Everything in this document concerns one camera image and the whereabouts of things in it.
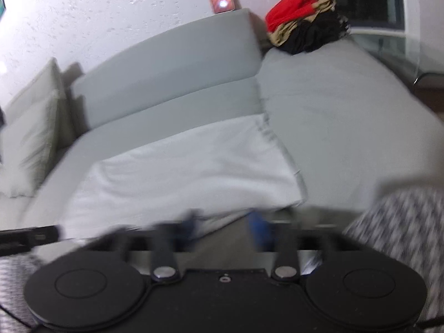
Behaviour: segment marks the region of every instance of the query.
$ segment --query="white blanket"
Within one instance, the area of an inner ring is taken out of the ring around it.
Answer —
[[[216,122],[95,163],[62,221],[66,238],[91,238],[117,225],[180,220],[303,199],[298,171],[263,115]]]

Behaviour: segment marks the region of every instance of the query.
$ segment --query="black and white fabric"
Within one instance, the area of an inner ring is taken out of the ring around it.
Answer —
[[[416,270],[428,297],[420,320],[444,315],[444,191],[411,188],[383,198],[344,233]],[[442,333],[438,327],[427,332]]]
[[[42,262],[32,254],[0,258],[0,305],[30,326],[34,326],[35,322],[26,307],[23,288],[30,275],[41,266]],[[0,310],[1,333],[25,333],[29,330]]]

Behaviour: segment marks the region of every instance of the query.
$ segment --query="pile of clothes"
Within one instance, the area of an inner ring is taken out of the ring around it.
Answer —
[[[265,17],[271,43],[295,55],[345,37],[350,25],[335,5],[335,0],[281,0]]]

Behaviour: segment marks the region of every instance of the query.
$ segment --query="sofa backrest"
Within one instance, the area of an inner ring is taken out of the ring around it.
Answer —
[[[191,92],[254,76],[261,52],[249,11],[166,31],[108,59],[72,85],[78,133]]]

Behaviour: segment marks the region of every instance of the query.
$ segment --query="pillow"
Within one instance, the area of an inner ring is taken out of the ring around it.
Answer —
[[[57,91],[0,130],[0,192],[34,196],[52,169],[58,138]]]
[[[59,97],[59,140],[57,148],[69,147],[75,140],[66,94],[56,59],[52,58],[36,77],[19,92],[5,109],[6,123],[11,124],[35,102],[56,91]]]

